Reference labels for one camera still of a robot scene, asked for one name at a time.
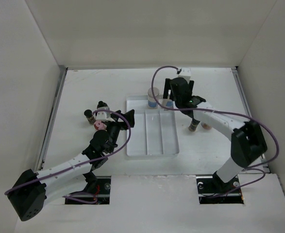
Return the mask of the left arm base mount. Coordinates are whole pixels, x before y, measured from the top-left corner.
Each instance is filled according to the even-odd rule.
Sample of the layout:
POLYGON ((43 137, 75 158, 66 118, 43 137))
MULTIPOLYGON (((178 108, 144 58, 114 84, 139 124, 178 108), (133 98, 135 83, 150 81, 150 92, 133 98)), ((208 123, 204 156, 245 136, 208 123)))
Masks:
POLYGON ((88 181, 82 191, 76 191, 65 198, 65 205, 108 205, 110 204, 111 176, 87 176, 88 181))

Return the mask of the small black cap spice bottle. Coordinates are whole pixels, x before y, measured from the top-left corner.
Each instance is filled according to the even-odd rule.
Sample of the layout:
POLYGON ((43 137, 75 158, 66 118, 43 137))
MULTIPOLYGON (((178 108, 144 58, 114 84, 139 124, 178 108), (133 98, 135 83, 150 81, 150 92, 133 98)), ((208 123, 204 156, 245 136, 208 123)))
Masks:
POLYGON ((198 127, 198 125, 199 125, 199 123, 200 123, 200 121, 195 120, 195 119, 192 119, 192 120, 191 120, 191 123, 190 123, 190 125, 189 125, 189 127, 188 127, 188 130, 189 130, 190 132, 195 132, 196 129, 197 129, 197 127, 198 127))

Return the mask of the tall jar silver lid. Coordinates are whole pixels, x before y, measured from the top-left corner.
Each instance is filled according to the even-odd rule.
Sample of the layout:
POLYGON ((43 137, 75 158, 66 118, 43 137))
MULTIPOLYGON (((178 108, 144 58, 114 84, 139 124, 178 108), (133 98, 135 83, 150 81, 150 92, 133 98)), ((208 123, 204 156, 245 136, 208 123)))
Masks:
POLYGON ((173 108, 173 101, 170 99, 170 96, 162 96, 161 105, 164 110, 167 110, 167 108, 173 108))
POLYGON ((148 107, 150 109, 156 109, 158 107, 158 104, 154 98, 154 97, 158 98, 158 95, 159 95, 158 88, 154 87, 148 89, 148 107))

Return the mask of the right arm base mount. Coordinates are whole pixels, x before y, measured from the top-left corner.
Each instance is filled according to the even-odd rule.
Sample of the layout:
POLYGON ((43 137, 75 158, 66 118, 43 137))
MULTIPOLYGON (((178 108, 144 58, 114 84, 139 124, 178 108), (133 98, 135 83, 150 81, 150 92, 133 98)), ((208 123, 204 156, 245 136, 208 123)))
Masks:
POLYGON ((224 183, 215 174, 196 176, 200 204, 244 204, 238 176, 224 183))

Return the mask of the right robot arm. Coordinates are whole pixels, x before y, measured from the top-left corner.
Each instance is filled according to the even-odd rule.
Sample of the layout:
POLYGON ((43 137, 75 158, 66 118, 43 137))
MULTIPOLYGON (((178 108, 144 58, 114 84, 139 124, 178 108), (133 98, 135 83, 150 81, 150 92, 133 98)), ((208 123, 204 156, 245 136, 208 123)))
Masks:
POLYGON ((228 114, 216 113, 204 98, 192 95, 193 81, 182 77, 166 79, 163 98, 174 101, 184 115, 192 119, 194 129, 205 123, 222 133, 231 142, 230 158, 212 178, 212 186, 218 192, 225 191, 238 173, 251 165, 267 151, 261 127, 254 120, 241 121, 228 114))

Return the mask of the pink lid spice jar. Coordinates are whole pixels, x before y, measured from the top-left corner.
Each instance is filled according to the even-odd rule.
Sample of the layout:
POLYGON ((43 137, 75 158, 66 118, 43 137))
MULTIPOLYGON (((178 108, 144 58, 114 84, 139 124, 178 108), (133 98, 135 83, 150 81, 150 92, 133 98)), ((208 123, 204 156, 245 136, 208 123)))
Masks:
POLYGON ((96 120, 93 124, 94 128, 99 131, 99 130, 106 130, 107 126, 104 122, 101 120, 96 120))

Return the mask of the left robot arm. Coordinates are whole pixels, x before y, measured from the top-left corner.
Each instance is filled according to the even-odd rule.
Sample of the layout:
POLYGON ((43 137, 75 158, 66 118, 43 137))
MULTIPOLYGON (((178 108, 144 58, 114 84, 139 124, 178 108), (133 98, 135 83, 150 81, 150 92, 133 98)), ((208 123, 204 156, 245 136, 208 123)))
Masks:
POLYGON ((21 221, 35 217, 49 202, 58 198, 73 199, 78 193, 92 193, 97 177, 93 171, 100 168, 110 156, 123 147, 117 145, 120 131, 128 131, 135 125, 135 111, 112 112, 103 107, 95 111, 110 115, 103 120, 105 129, 97 130, 89 145, 74 158, 50 169, 28 169, 19 176, 13 187, 5 192, 21 221))

